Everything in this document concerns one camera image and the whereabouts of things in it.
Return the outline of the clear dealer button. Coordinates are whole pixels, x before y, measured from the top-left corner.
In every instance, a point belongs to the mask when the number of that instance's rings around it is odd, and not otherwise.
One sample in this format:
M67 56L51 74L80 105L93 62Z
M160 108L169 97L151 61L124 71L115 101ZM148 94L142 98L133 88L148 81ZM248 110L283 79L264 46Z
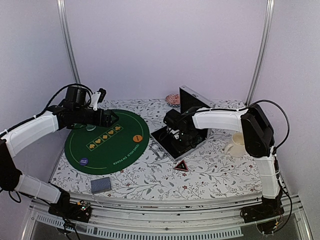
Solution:
M86 129L88 132L91 132L91 131L95 130L95 128L96 128L95 125L89 125L89 124L85 127L85 129Z

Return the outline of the orange big blind button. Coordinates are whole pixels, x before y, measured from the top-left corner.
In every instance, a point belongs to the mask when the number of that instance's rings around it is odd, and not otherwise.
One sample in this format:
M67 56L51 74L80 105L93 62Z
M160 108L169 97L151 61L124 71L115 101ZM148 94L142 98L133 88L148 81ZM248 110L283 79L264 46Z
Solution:
M143 136L140 134L137 134L137 135L134 135L132 139L134 142L139 143L143 140Z

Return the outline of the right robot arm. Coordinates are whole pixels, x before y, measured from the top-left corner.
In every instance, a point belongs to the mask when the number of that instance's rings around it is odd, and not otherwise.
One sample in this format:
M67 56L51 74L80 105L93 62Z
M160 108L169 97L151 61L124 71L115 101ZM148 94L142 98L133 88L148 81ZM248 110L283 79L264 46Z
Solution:
M184 113L172 109L163 122L174 131L174 147L194 146L202 129L222 129L242 133L245 151L256 162L262 183L262 203L255 208L262 218L269 218L281 208L282 186L277 160L274 129L260 107L260 102L244 108L207 108L193 106Z

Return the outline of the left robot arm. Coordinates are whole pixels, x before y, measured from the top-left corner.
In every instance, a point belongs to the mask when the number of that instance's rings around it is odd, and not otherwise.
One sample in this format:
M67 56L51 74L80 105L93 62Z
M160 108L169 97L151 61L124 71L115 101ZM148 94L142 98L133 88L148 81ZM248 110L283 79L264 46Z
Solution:
M21 150L48 134L70 129L76 124L107 128L119 117L112 110L98 107L107 94L103 88L93 92L83 84L72 83L62 89L66 94L58 105L53 105L50 100L40 113L1 132L0 188L55 204L55 209L63 217L70 217L75 211L74 205L63 198L64 191L23 173L13 159Z

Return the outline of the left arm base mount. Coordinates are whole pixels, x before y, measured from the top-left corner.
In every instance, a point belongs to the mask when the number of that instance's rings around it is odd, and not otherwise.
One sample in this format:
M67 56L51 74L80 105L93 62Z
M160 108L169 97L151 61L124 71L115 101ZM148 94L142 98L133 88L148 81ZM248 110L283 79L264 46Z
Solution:
M69 198L65 197L59 199L57 203L51 203L48 213L68 220L88 223L92 208L89 201L80 200L72 203Z

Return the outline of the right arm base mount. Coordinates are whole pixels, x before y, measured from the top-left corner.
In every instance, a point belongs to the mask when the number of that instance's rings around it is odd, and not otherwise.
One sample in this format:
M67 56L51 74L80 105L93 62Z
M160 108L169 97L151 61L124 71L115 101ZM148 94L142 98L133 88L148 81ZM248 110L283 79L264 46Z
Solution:
M275 199L262 197L261 200L262 203L260 204L243 207L240 211L240 216L245 223L273 218L273 220L257 225L261 233L271 234L277 230L277 226L280 223L279 220L275 220L275 217L281 217L285 212L282 207L281 197L276 197Z

